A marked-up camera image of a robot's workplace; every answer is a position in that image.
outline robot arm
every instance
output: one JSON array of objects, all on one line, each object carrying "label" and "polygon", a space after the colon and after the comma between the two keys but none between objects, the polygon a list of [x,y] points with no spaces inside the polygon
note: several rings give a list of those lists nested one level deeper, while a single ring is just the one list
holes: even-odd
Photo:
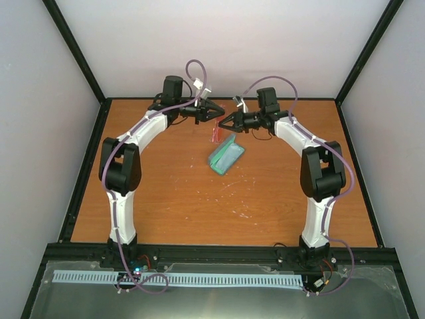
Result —
[{"label": "robot arm", "polygon": [[[200,90],[203,83],[196,79],[194,85]],[[110,190],[108,198],[110,200],[112,223],[112,230],[108,240],[110,244],[118,242],[113,220],[114,203],[116,203],[120,243],[124,247],[137,243],[137,235],[133,224],[133,199],[135,190],[140,184],[142,177],[140,154],[145,147],[155,136],[165,131],[179,115],[194,117],[196,124],[224,115],[224,110],[207,98],[208,93],[211,92],[211,90],[207,89],[193,104],[165,111],[150,118],[152,114],[169,106],[186,102],[181,98],[182,91],[183,79],[179,76],[167,76],[164,81],[160,103],[153,103],[144,116],[148,121],[136,131],[134,130],[138,124],[115,139],[106,138],[102,144],[99,170],[99,178],[101,180],[110,154],[120,141],[129,136],[116,154],[116,158],[122,158],[122,162],[118,162],[114,158],[106,172],[106,186]]]},{"label": "robot arm", "polygon": [[[313,142],[303,135],[291,122],[288,111],[281,111],[274,88],[257,90],[259,111],[247,112],[243,99],[234,100],[240,108],[223,119],[219,126],[233,132],[249,132],[249,129],[265,128],[269,133],[288,143],[301,157],[301,188],[307,196],[307,216],[304,230],[299,238],[304,261],[323,258],[329,250],[329,241],[323,236],[328,234],[329,222],[333,203],[329,202],[345,186],[345,170],[341,161],[328,152],[323,146]],[[295,117],[292,120],[303,128]],[[325,142],[341,154],[341,147],[337,142]],[[322,227],[325,208],[329,206],[324,227]]]}]

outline black corner post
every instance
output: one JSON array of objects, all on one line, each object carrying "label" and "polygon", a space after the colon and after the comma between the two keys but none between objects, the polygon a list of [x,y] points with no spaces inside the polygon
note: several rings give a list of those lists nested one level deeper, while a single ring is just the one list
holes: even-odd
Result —
[{"label": "black corner post", "polygon": [[344,102],[344,99],[347,97],[348,93],[356,82],[356,79],[359,77],[360,72],[371,57],[375,47],[378,45],[380,39],[386,31],[386,28],[388,28],[390,25],[392,18],[396,15],[398,8],[400,8],[402,3],[403,0],[390,0],[388,2],[388,5],[381,15],[381,18],[379,19],[376,27],[373,29],[371,36],[367,40],[365,47],[361,51],[356,63],[354,64],[354,67],[351,69],[347,79],[345,80],[341,90],[338,93],[338,96],[335,99],[337,106],[341,106]]},{"label": "black corner post", "polygon": [[93,93],[98,99],[99,103],[103,104],[106,98],[98,84],[98,81],[94,77],[92,70],[90,70],[90,67],[88,66],[88,63],[86,59],[84,58],[84,55],[82,54],[77,41],[72,35],[72,32],[69,29],[69,26],[66,23],[64,16],[60,12],[58,4],[56,3],[55,0],[42,0],[42,1],[44,5],[46,6],[47,11],[50,13],[50,16],[52,17],[54,23],[58,27],[58,30],[60,34],[62,35],[62,37],[64,38],[66,45],[68,45],[68,48],[70,49],[72,55],[74,56],[78,66],[80,67],[82,74],[86,78],[88,85],[90,85],[90,87],[92,88]]}]

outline white wall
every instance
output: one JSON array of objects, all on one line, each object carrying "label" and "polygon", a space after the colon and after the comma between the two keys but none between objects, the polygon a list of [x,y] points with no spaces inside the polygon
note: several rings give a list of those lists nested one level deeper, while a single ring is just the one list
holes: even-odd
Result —
[{"label": "white wall", "polygon": [[57,241],[98,103],[42,1],[0,1],[0,317]]},{"label": "white wall", "polygon": [[343,104],[385,245],[425,318],[425,1],[405,1]]},{"label": "white wall", "polygon": [[[241,94],[277,74],[300,96],[325,98],[336,97],[387,3],[58,0],[106,96],[154,96],[166,75],[184,75],[198,58],[213,96]],[[270,85],[293,96],[287,85]]]}]

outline orange wooden surface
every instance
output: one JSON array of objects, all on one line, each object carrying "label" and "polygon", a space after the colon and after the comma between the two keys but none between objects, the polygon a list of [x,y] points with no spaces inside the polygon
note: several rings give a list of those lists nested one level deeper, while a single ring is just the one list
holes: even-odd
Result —
[{"label": "orange wooden surface", "polygon": [[[232,101],[215,102],[224,104],[229,112],[234,110]],[[291,103],[280,101],[281,109],[288,109]],[[150,104],[150,100],[114,100],[102,141],[131,128]],[[255,101],[248,106],[257,109]],[[301,101],[294,113],[315,135],[337,140],[351,163],[334,102]],[[197,126],[189,118],[159,134],[142,153],[143,179],[134,200],[139,243],[298,245],[307,207],[299,185],[299,156],[276,137],[260,141],[251,134],[238,134],[236,142],[245,148],[245,154],[227,175],[219,176],[207,164],[218,146],[211,142],[213,127],[214,121]],[[265,130],[255,133],[259,138],[268,137]],[[108,198],[98,179],[100,147],[74,242],[106,242],[110,232]],[[352,194],[335,204],[330,234],[355,247],[376,246],[358,183]]]}]

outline green object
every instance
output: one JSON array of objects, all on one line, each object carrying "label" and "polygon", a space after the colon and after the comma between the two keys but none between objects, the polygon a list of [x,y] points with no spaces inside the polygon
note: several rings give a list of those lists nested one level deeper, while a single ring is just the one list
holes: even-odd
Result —
[{"label": "green object", "polygon": [[224,175],[238,158],[245,152],[245,149],[236,144],[234,140],[236,134],[230,135],[220,146],[208,157],[208,164],[219,175]]}]

